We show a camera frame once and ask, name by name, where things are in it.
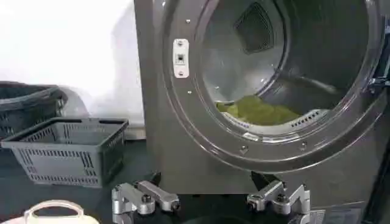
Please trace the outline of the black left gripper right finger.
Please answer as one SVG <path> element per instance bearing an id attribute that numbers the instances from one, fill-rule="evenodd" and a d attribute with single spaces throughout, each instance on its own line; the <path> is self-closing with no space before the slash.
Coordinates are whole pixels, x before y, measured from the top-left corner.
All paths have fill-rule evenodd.
<path id="1" fill-rule="evenodd" d="M 290 188 L 274 175 L 250 173 L 257 191 L 246 196 L 251 212 L 264 212 L 271 208 L 275 214 L 294 214 L 291 223 L 309 224 L 311 192 L 305 184 Z"/>

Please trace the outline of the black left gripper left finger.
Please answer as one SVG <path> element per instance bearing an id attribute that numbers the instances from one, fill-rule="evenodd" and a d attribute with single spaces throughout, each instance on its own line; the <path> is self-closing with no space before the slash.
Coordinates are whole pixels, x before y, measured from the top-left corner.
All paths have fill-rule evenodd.
<path id="1" fill-rule="evenodd" d="M 173 214 L 180 210 L 177 194 L 160 187 L 161 173 L 155 172 L 146 180 L 114 186 L 112 197 L 112 222 L 134 223 L 135 217 L 150 217 L 156 210 Z"/>

